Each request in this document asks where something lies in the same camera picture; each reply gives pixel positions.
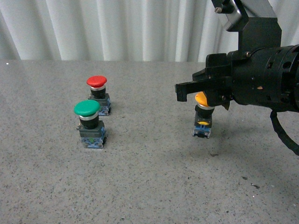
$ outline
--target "red button cap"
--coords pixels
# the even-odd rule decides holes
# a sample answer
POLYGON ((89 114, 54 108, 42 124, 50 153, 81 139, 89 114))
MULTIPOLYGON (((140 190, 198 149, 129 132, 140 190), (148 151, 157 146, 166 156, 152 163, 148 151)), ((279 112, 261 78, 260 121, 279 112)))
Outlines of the red button cap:
POLYGON ((93 88, 100 88, 107 82, 105 76, 91 76, 87 81, 87 85, 93 88))

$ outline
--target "curtain fold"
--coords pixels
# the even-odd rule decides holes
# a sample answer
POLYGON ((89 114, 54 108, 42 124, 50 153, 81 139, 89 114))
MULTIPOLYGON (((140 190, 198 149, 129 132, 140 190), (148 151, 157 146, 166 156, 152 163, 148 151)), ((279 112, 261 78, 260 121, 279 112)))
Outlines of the curtain fold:
MULTIPOLYGON (((269 0, 282 46, 299 44, 298 0, 269 0)), ((210 0, 0 0, 0 58, 204 62, 237 50, 210 0)))

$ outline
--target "gray speckled table surface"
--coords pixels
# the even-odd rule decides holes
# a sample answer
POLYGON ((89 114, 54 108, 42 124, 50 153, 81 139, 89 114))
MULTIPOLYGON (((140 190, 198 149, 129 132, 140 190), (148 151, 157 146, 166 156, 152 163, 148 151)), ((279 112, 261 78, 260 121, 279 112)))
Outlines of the gray speckled table surface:
MULTIPOLYGON (((270 109, 217 107, 211 138, 192 137, 194 95, 177 102, 174 84, 203 66, 0 61, 0 222, 299 223, 299 160, 270 109), (91 150, 73 108, 97 74, 113 110, 91 150)), ((298 142, 298 114, 279 118, 298 142)))

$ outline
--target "yellow button cap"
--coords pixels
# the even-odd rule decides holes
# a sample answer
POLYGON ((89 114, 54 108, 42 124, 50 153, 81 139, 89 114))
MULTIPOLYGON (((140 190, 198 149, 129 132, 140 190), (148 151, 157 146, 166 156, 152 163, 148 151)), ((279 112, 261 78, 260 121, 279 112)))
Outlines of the yellow button cap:
POLYGON ((195 100, 202 106, 208 106, 204 92, 199 92, 198 94, 196 94, 195 100))

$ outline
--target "green button cap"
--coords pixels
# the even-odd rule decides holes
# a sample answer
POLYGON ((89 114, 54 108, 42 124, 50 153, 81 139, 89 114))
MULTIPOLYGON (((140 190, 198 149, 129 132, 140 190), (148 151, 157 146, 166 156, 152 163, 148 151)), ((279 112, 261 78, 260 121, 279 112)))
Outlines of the green button cap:
POLYGON ((75 114, 82 117, 89 117, 94 115, 100 109, 100 105, 95 100, 84 100, 78 103, 75 108, 75 114))

